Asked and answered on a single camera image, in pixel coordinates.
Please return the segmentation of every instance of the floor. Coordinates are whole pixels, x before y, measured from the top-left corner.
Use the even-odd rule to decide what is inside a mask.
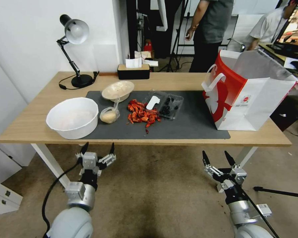
[[[165,59],[154,59],[154,60],[159,62],[159,66],[154,68],[155,72],[158,72],[169,63],[169,57]],[[182,56],[182,57],[178,57],[178,60],[179,60],[180,69],[178,69],[177,72],[189,72],[193,57]],[[173,58],[171,60],[171,68],[173,69],[173,71],[176,70],[176,66],[177,66],[176,60]]]
[[[182,70],[188,70],[185,64]],[[289,128],[298,133],[298,121]],[[268,220],[280,237],[298,237],[298,198],[254,192],[253,186],[298,192],[298,137],[285,131],[291,147],[259,148],[244,167],[244,189],[256,203],[267,203],[273,212]],[[49,145],[67,169],[75,163],[78,145]],[[106,155],[110,147],[93,145],[89,151]],[[227,150],[235,157],[240,147],[222,146],[116,146],[117,161],[103,171],[91,211],[93,237],[234,237],[225,195],[203,171],[202,150],[212,165],[228,167]],[[68,174],[79,179],[79,168]],[[54,180],[38,155],[28,167],[3,184],[24,198],[16,212],[0,215],[0,237],[42,237],[46,225],[42,201]],[[60,184],[52,191],[46,213],[50,220],[66,208]]]

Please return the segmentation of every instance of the cooked crawfish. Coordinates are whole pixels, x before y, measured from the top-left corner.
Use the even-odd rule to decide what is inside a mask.
[[[132,113],[128,115],[128,120],[132,124],[134,122],[146,122],[146,128],[148,128],[150,125],[154,124],[156,120],[161,121],[157,109],[147,110],[146,105],[146,103],[138,102],[137,99],[133,99],[129,102],[127,108]]]

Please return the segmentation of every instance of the white table leg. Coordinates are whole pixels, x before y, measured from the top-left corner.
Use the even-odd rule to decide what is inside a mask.
[[[49,169],[56,177],[59,177],[64,172],[45,144],[31,144],[31,145],[37,151],[39,156],[42,158],[42,160],[46,163],[46,165],[49,167]],[[60,182],[63,185],[63,187],[66,187],[67,184],[70,182],[70,180],[66,175],[63,175],[60,178]]]
[[[242,151],[238,154],[238,156],[235,158],[236,164],[239,164],[242,168],[249,160],[249,158],[254,154],[257,148],[257,146],[244,147]]]

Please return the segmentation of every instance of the black pants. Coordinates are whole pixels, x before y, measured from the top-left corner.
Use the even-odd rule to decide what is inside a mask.
[[[199,43],[198,40],[194,41],[194,59],[191,64],[189,72],[203,73],[207,72],[208,69],[214,64],[218,52],[219,43]]]

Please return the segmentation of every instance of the desk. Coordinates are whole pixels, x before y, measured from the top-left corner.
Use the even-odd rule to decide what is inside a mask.
[[[72,75],[72,72],[58,72],[45,88],[33,99],[25,110],[0,136],[0,143],[30,143],[50,170],[58,177],[63,173],[45,144],[84,144],[87,140],[67,140],[51,130],[45,123],[46,115],[56,104],[75,97],[85,97],[88,91],[100,91],[107,85],[118,81],[117,76],[98,76],[93,85],[79,90],[63,90],[58,82]],[[202,90],[201,82],[206,73],[151,73],[150,79],[132,80],[134,90]],[[64,83],[71,87],[70,80]],[[275,123],[268,119],[257,131],[229,131],[230,139],[114,139],[88,140],[90,144],[124,144],[124,145],[231,145],[244,146],[236,158],[243,166],[259,146],[290,146],[291,142],[279,130]],[[69,182],[63,176],[60,182],[64,187]]]
[[[265,51],[270,57],[272,57],[273,59],[275,59],[275,60],[276,60],[278,63],[280,63],[281,65],[284,65],[285,60],[286,60],[286,56],[276,54],[276,53],[274,52],[274,50],[271,49],[271,48],[269,48],[269,47],[267,46],[267,44],[265,44],[265,43],[260,43],[259,46],[260,46],[261,49],[264,49],[264,51]],[[295,90],[295,89],[291,90],[291,91],[289,92],[289,95],[290,95],[290,96],[291,96],[291,95],[298,95],[298,90]]]

